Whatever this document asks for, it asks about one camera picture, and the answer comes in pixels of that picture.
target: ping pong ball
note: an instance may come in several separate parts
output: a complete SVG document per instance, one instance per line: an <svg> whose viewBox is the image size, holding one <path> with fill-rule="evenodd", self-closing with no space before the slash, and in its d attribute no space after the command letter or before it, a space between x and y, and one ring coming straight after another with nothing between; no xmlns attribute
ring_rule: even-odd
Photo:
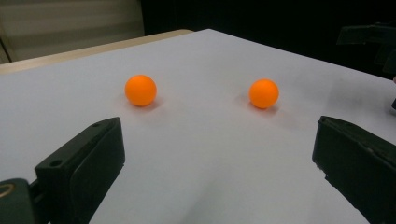
<svg viewBox="0 0 396 224"><path fill-rule="evenodd" d="M248 96L254 106L264 109L276 103L279 89L274 81L267 78L260 79L251 85Z"/></svg>
<svg viewBox="0 0 396 224"><path fill-rule="evenodd" d="M125 96L133 105L149 105L154 101L156 95L155 82L148 76L133 76L125 84Z"/></svg>

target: wall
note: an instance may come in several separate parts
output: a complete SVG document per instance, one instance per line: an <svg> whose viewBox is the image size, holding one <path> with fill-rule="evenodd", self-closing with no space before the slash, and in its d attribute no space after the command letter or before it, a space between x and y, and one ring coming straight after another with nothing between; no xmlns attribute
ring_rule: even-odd
<svg viewBox="0 0 396 224"><path fill-rule="evenodd" d="M12 61L144 35L138 0L0 0L0 23Z"/></svg>

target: white table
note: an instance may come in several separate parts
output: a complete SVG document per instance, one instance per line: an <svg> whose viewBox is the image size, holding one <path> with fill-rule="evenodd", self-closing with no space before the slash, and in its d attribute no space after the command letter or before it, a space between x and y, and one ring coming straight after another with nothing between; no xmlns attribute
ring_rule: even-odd
<svg viewBox="0 0 396 224"><path fill-rule="evenodd" d="M153 105L125 81L147 74ZM268 77L276 105L253 107ZM321 115L396 144L394 84L213 30L0 76L0 179L34 167L87 126L120 117L126 163L92 223L368 223L311 156Z"/></svg>

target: black background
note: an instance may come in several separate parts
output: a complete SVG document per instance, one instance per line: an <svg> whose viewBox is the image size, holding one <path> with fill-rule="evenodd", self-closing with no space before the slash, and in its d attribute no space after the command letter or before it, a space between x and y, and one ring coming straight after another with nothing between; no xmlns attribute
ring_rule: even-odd
<svg viewBox="0 0 396 224"><path fill-rule="evenodd" d="M379 77L378 44L336 45L341 27L396 20L385 0L141 0L146 35L214 29Z"/></svg>

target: orange ball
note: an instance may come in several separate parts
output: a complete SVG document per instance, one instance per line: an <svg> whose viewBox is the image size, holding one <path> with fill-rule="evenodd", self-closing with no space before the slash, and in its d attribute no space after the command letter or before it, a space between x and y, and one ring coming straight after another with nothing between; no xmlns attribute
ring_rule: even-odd
<svg viewBox="0 0 396 224"><path fill-rule="evenodd" d="M264 109L276 103L279 89L274 81L266 78L260 79L251 85L248 96L254 106Z"/></svg>
<svg viewBox="0 0 396 224"><path fill-rule="evenodd" d="M154 101L156 95L155 82L148 76L133 76L125 84L125 96L133 105L149 105Z"/></svg>

